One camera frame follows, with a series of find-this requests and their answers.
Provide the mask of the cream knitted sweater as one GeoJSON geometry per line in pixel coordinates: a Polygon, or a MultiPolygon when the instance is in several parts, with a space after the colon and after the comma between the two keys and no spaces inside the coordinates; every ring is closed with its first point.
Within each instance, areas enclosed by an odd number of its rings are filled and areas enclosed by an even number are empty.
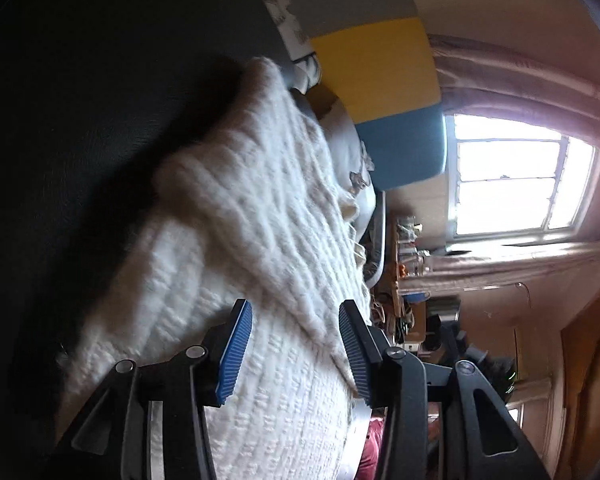
{"type": "Polygon", "coordinates": [[[248,63],[204,142],[167,159],[157,205],[87,315],[57,416],[64,431],[115,362],[161,362],[222,323],[238,299],[253,326],[234,393],[207,422],[222,479],[332,479],[354,382],[338,310],[370,293],[320,125],[278,66],[248,63]]]}

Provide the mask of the cluttered wooden desk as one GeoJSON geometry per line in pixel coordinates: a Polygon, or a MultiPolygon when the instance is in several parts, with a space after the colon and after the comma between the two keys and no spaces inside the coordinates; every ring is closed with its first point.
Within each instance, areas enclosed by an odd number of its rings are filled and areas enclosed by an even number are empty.
{"type": "Polygon", "coordinates": [[[460,319],[460,297],[424,283],[430,253],[417,247],[422,224],[413,216],[389,222],[385,266],[373,287],[374,323],[390,344],[429,358],[442,352],[440,326],[460,319]]]}

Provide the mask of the red ruffled bedspread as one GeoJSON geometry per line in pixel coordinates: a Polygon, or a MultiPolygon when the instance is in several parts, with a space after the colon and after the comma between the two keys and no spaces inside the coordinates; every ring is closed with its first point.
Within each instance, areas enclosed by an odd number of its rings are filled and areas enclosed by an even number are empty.
{"type": "Polygon", "coordinates": [[[385,421],[379,417],[372,417],[368,424],[363,452],[358,464],[355,480],[374,480],[379,462],[379,455],[384,433],[385,421]]]}

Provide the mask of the white office chair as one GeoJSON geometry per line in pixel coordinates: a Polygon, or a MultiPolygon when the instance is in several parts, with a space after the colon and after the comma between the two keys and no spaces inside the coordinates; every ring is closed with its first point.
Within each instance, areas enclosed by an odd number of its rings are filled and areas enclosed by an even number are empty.
{"type": "Polygon", "coordinates": [[[377,188],[375,192],[376,207],[362,237],[362,245],[366,250],[363,278],[369,289],[377,285],[384,272],[387,238],[386,192],[379,191],[377,188]]]}

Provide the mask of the white printed pillow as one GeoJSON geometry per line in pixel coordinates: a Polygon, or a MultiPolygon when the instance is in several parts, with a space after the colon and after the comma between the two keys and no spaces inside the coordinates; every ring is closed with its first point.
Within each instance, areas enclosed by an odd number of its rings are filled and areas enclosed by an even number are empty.
{"type": "Polygon", "coordinates": [[[332,154],[336,180],[358,205],[358,213],[351,223],[356,231],[356,239],[360,240],[376,208],[373,162],[340,100],[332,103],[330,110],[320,119],[320,125],[332,154]]]}

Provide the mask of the black white patterned pillow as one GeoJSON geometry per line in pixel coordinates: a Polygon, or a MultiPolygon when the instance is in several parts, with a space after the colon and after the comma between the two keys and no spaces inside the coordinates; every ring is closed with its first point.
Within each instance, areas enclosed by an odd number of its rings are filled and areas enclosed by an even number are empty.
{"type": "Polygon", "coordinates": [[[322,68],[309,36],[291,12],[291,0],[263,0],[294,66],[294,88],[306,94],[321,81],[322,68]]]}

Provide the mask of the pink curtain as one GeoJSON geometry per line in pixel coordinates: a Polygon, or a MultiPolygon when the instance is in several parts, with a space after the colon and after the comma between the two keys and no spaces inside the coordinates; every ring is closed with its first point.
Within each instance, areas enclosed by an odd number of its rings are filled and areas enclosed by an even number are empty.
{"type": "Polygon", "coordinates": [[[554,129],[600,150],[600,86],[515,50],[452,36],[429,37],[450,114],[554,129]]]}

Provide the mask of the black leather seat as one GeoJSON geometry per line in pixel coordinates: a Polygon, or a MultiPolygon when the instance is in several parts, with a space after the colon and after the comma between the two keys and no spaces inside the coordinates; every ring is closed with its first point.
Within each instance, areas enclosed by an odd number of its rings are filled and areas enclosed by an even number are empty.
{"type": "Polygon", "coordinates": [[[262,0],[0,0],[0,479],[50,474],[84,316],[255,56],[262,0]]]}

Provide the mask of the grey yellow blue headboard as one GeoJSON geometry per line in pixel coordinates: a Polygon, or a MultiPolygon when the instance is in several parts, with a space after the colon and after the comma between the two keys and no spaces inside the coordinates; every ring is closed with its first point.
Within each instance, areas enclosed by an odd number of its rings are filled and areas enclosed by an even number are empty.
{"type": "Polygon", "coordinates": [[[384,191],[445,170],[441,90],[414,0],[291,0],[384,191]]]}

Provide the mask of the window with white frame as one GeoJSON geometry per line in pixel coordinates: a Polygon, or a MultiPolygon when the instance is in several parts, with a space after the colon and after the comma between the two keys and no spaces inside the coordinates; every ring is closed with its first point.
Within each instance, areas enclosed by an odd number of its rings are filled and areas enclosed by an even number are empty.
{"type": "Polygon", "coordinates": [[[448,134],[448,237],[560,240],[577,233],[600,170],[594,146],[516,120],[454,114],[448,134]]]}

